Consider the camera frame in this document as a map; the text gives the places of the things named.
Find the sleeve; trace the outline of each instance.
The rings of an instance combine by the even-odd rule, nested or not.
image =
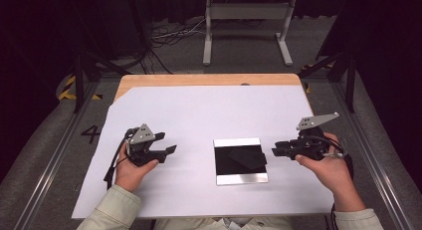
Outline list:
[[[334,212],[339,230],[380,230],[383,229],[373,209],[358,212]]]
[[[140,205],[138,196],[113,185],[78,229],[129,229]]]

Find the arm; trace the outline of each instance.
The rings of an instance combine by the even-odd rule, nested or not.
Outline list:
[[[326,133],[325,136],[337,141],[334,134]],[[334,153],[332,146],[329,152]],[[332,192],[339,229],[382,229],[373,210],[366,209],[357,193],[343,159],[326,157],[321,161],[315,161],[297,155],[296,161],[313,171],[319,181]]]
[[[140,199],[132,194],[143,177],[152,170],[158,160],[137,167],[124,157],[125,145],[117,160],[115,184],[105,197],[78,227],[78,229],[129,229],[140,209]]]

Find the person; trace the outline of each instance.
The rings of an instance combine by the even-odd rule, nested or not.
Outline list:
[[[331,133],[325,136],[338,141]],[[78,227],[78,229],[129,229],[141,207],[139,197],[132,192],[141,183],[142,178],[157,164],[152,160],[137,167],[124,158],[125,146],[120,150],[117,160],[114,185],[107,191],[96,209]],[[340,230],[378,230],[383,229],[373,209],[366,208],[350,177],[346,163],[342,158],[325,157],[315,161],[306,156],[297,155],[296,161],[314,172],[319,181],[328,188],[334,199],[336,226]],[[254,217],[254,218],[205,218],[205,219],[158,219],[155,230],[176,229],[293,229],[289,217]]]

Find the white paper sheet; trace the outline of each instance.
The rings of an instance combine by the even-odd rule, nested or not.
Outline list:
[[[72,217],[87,217],[101,201],[118,144],[129,128],[143,123],[166,133],[151,150],[177,148],[134,192],[143,202],[138,217],[329,212],[332,194],[315,175],[271,151],[275,142],[297,138],[297,124],[311,115],[302,86],[133,88],[108,110]],[[238,137],[260,139],[269,183],[216,185],[213,139]]]

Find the black square object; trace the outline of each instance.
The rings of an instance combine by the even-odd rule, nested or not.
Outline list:
[[[267,160],[259,144],[215,147],[214,151],[217,175],[267,172]]]

